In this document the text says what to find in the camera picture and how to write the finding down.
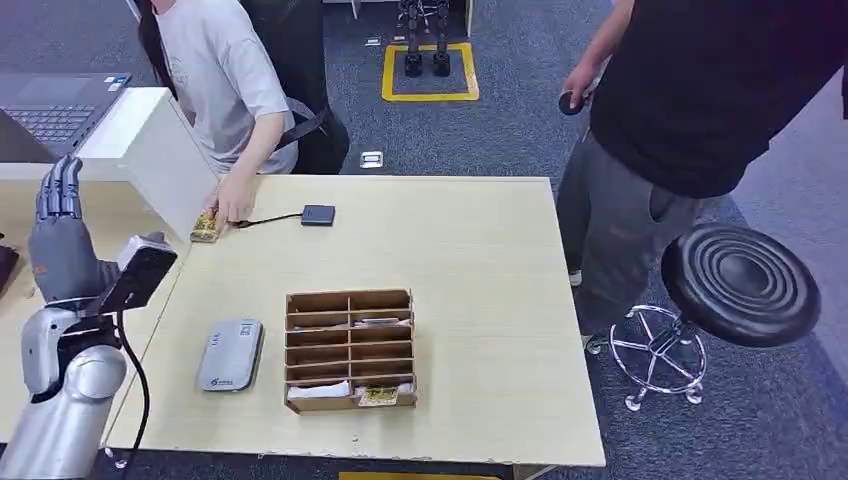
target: black t-shirt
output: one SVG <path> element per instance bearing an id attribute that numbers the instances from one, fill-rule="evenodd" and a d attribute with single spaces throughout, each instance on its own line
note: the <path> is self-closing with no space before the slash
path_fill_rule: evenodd
<path id="1" fill-rule="evenodd" d="M 846 54 L 846 0 L 635 0 L 592 132 L 666 190 L 722 195 Z"/>

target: long black hair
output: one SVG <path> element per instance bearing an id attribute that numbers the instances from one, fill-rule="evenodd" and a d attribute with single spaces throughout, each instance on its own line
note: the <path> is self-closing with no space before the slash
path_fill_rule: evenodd
<path id="1" fill-rule="evenodd" d="M 150 65 L 153 66 L 153 74 L 159 83 L 168 87 L 174 98 L 177 98 L 177 89 L 174 80 L 168 72 L 168 62 L 165 59 L 165 48 L 162 46 L 162 34 L 159 33 L 159 24 L 153 13 L 153 5 L 150 0 L 135 0 L 141 19 L 138 24 L 138 39 L 141 42 Z"/>

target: gray t-shirt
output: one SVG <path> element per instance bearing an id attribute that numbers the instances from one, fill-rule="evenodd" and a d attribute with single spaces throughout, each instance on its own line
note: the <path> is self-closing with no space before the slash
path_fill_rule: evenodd
<path id="1" fill-rule="evenodd" d="M 283 112 L 284 130 L 294 127 L 268 53 L 238 0 L 177 0 L 156 20 L 180 107 L 220 173 L 238 160 L 257 117 Z M 259 173 L 289 173 L 296 161 L 294 143 L 274 152 Z"/>

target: bar stool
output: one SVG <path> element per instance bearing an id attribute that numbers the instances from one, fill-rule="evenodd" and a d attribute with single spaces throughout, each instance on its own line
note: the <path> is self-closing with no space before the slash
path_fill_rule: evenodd
<path id="1" fill-rule="evenodd" d="M 638 393 L 625 399 L 634 412 L 648 391 L 682 393 L 690 403 L 701 403 L 707 356 L 700 331 L 734 345 L 776 347 L 809 333 L 821 310 L 818 286 L 801 260 L 748 228 L 696 226 L 666 248 L 662 279 L 680 315 L 650 305 L 633 307 L 626 321 L 638 321 L 631 326 L 642 342 L 624 338 L 623 325 L 610 328 L 613 357 L 639 385 Z M 625 359 L 625 352 L 643 361 L 631 362 L 634 357 Z M 682 365 L 681 356 L 694 368 Z M 658 368 L 670 369 L 673 381 L 657 381 Z"/>

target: card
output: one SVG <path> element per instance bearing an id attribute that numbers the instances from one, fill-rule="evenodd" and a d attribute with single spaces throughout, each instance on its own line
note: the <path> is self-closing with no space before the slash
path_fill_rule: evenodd
<path id="1" fill-rule="evenodd" d="M 397 405 L 397 387 L 368 387 L 359 399 L 360 407 L 390 407 Z"/>
<path id="2" fill-rule="evenodd" d="M 197 217 L 197 222 L 191 230 L 189 239 L 192 242 L 215 243 L 218 240 L 218 232 L 215 230 L 216 211 L 206 208 Z"/>

